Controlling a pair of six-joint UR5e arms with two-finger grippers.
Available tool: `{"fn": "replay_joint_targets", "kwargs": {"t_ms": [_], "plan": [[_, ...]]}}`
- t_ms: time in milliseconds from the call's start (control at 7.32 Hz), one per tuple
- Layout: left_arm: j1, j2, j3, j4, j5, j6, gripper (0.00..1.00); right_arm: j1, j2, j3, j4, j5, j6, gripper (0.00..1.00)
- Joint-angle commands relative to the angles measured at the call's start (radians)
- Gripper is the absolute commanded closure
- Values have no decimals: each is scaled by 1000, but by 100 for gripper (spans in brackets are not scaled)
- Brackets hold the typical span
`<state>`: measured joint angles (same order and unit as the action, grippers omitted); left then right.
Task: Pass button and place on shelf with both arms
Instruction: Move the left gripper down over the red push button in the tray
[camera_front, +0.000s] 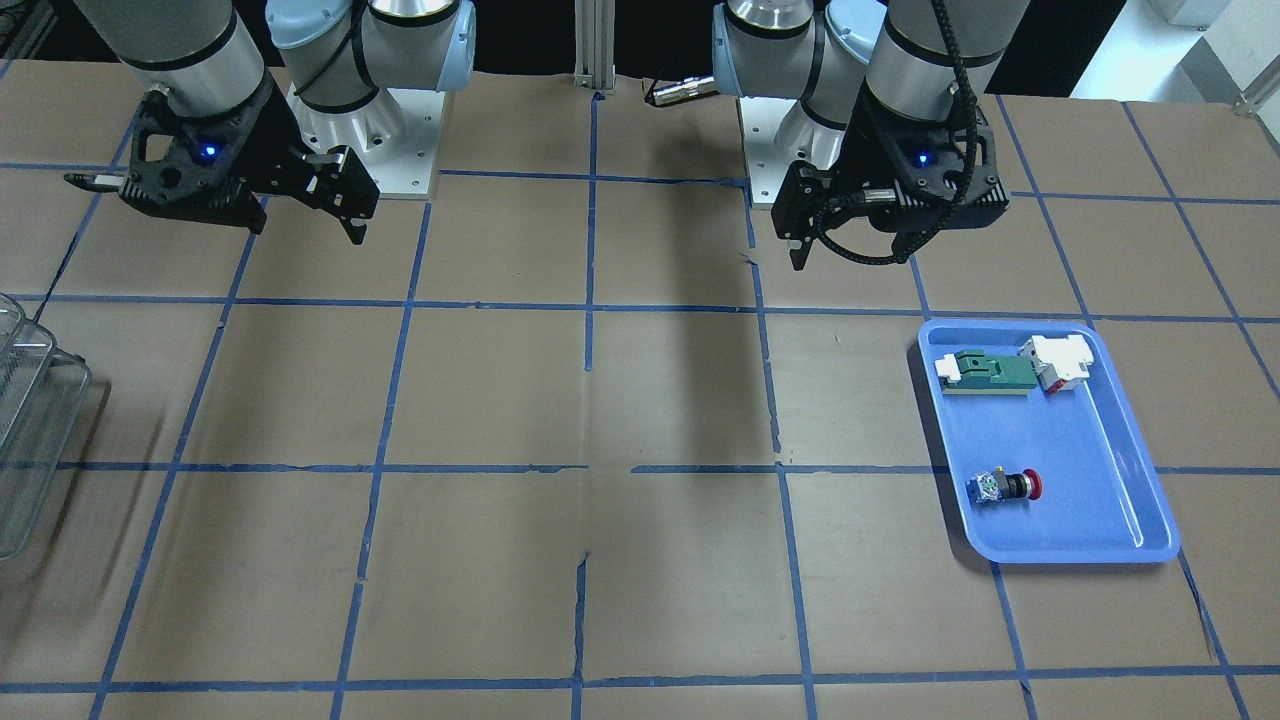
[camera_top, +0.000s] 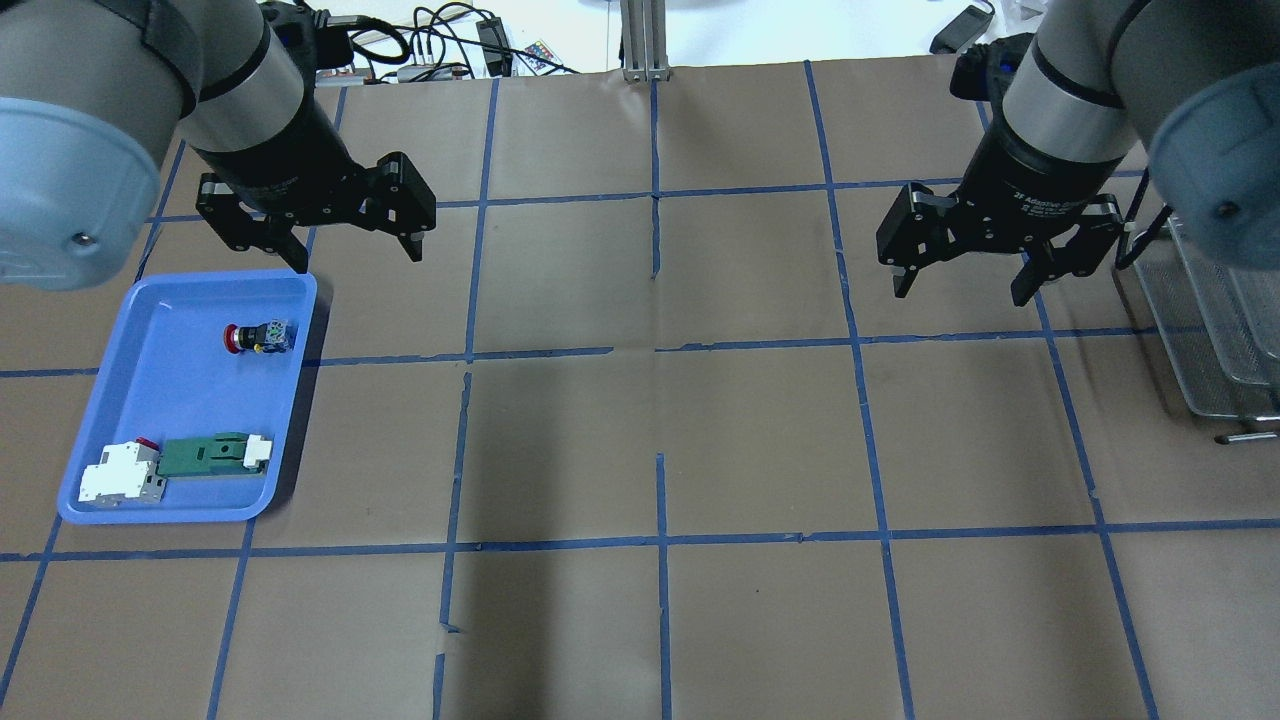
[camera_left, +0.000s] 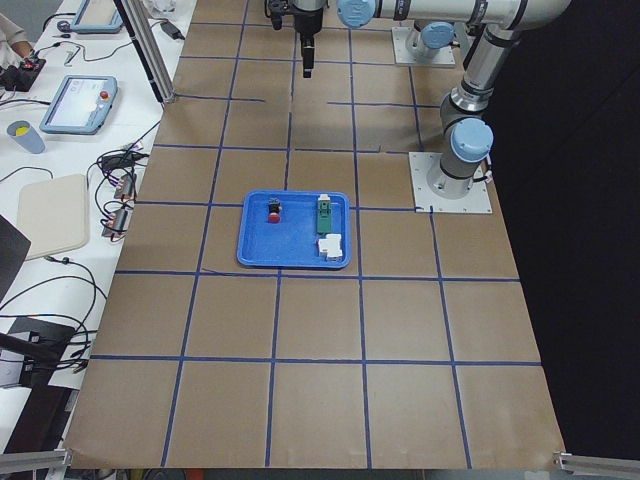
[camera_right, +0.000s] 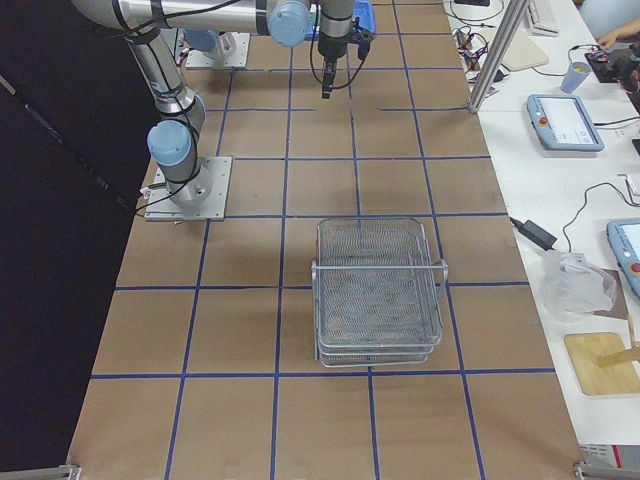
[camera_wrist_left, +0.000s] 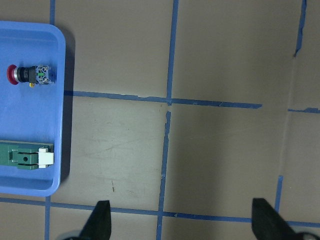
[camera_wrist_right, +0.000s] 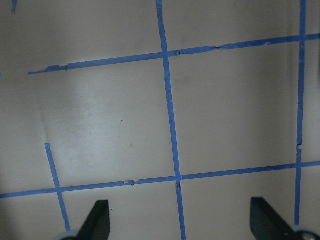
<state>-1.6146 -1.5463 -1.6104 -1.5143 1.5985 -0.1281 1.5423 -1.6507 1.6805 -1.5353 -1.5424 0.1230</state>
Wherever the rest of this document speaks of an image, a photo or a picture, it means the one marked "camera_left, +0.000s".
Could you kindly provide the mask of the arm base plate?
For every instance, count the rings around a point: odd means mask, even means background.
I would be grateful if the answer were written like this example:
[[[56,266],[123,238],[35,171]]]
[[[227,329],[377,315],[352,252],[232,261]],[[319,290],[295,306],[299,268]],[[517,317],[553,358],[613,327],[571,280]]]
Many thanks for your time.
[[[440,168],[441,153],[410,152],[409,163],[415,210],[423,213],[491,214],[492,207],[480,166],[463,180],[448,177]]]
[[[449,23],[429,24],[420,31],[415,27],[393,27],[391,37],[398,65],[453,68],[456,64],[450,46],[454,31]]]

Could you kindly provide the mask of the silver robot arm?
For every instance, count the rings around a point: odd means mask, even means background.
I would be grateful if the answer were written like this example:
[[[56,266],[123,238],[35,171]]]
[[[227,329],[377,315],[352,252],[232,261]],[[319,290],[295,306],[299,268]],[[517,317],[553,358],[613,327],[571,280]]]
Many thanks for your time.
[[[314,36],[323,25],[327,1],[265,1],[265,15],[274,30],[282,28],[282,18],[291,15],[294,29],[300,40],[303,77],[312,76],[315,61]],[[360,28],[381,11],[381,1],[337,1],[336,11],[340,21],[349,28]],[[443,21],[415,20],[407,37],[407,49],[416,56],[432,56],[448,47],[454,38],[454,26]]]
[[[453,113],[478,116],[486,110],[498,73],[521,33],[540,28],[559,17],[569,0],[520,1],[338,1],[342,23],[358,28],[373,18],[396,21],[435,20],[481,25],[482,34],[466,59],[460,84],[451,90],[440,108],[442,121]]]

